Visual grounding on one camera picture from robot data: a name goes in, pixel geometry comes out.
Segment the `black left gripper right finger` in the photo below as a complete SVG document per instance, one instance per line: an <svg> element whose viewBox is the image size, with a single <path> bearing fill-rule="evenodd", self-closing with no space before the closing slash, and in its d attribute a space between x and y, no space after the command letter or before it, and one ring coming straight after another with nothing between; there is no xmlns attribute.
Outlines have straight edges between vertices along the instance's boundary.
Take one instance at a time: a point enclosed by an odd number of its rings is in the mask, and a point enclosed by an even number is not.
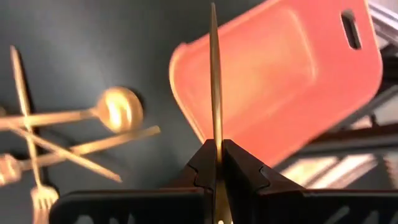
<svg viewBox="0 0 398 224"><path fill-rule="evenodd" d="M397 191L306 189L230 139L224 177L234 223L397 223Z"/></svg>

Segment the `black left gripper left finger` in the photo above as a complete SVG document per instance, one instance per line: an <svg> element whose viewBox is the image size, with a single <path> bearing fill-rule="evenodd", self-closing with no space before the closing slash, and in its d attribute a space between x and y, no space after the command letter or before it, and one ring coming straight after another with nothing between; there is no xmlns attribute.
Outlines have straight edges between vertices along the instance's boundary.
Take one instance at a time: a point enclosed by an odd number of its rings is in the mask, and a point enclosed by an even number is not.
<svg viewBox="0 0 398 224"><path fill-rule="evenodd" d="M178 177L152 190L76 191L50 210L50 223L214 223L216 147L206 140Z"/></svg>

